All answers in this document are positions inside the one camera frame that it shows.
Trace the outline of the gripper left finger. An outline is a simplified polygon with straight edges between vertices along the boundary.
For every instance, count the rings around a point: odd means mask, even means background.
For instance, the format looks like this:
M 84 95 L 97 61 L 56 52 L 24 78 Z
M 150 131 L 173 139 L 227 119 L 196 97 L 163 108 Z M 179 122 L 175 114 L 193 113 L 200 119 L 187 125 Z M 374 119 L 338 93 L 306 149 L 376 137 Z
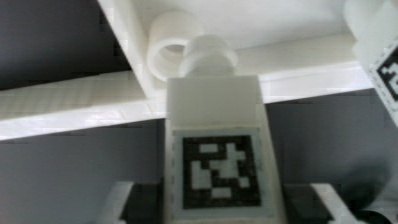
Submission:
M 163 224 L 163 184 L 118 182 L 95 224 Z

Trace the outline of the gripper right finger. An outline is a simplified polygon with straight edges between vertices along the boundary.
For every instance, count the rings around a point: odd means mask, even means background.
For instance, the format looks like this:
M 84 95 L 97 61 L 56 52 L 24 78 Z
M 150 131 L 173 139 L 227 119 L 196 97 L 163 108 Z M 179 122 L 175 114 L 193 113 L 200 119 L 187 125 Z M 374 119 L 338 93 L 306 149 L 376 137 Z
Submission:
M 328 183 L 285 184 L 289 224 L 363 224 Z

